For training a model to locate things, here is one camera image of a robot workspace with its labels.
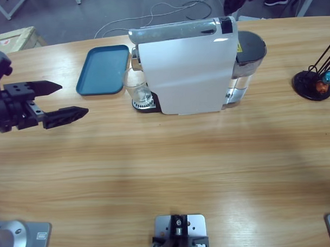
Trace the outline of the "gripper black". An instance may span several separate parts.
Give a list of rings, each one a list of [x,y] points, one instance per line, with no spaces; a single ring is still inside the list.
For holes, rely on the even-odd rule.
[[[0,93],[0,133],[10,132],[13,127],[25,129],[42,122],[44,129],[64,126],[84,117],[89,109],[65,107],[44,113],[34,102],[36,96],[47,96],[62,89],[51,81],[32,81],[5,84],[6,92]]]

